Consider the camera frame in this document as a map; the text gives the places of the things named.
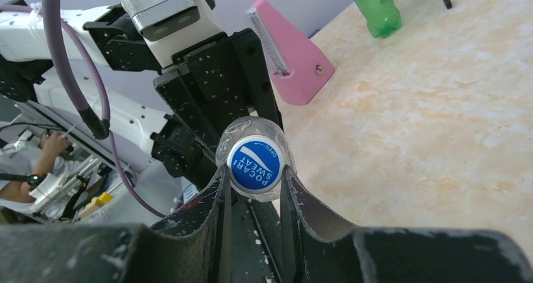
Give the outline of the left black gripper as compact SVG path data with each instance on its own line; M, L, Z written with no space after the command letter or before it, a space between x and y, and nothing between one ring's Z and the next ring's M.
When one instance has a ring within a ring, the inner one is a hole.
M216 171L215 151L234 120L258 116L282 126L260 38L251 29L216 34L172 56L170 69L154 80L172 113L151 134L151 156L172 177L204 189Z

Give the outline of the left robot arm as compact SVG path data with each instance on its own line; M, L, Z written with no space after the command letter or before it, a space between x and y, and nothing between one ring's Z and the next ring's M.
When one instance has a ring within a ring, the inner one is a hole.
M250 109L278 125L282 115L258 35L228 35L205 0L195 6L197 22L151 42L119 5L46 15L23 0L2 5L1 94L79 115L96 139L118 134L170 175L204 186L227 125ZM170 113L106 90L97 64L156 72Z

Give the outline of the green plastic bottle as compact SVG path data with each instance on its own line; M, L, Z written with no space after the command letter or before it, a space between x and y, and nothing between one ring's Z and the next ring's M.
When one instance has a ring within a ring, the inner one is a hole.
M402 26L394 0L354 0L374 38L387 38Z

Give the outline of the clear bottle blue-white cap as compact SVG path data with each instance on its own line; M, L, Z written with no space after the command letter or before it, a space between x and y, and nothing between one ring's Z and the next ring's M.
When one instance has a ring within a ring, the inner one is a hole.
M259 116L229 124L216 149L216 164L228 167L237 193L263 203L280 198L283 169L295 166L281 127Z

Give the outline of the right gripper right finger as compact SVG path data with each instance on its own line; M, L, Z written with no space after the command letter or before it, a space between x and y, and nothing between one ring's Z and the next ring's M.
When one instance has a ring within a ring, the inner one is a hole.
M493 230L357 226L281 181L283 282L531 282L520 247Z

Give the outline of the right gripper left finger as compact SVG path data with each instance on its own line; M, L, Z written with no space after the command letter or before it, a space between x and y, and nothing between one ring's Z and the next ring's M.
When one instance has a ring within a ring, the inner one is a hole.
M2 282L229 282L226 166L177 212L143 224L3 225Z

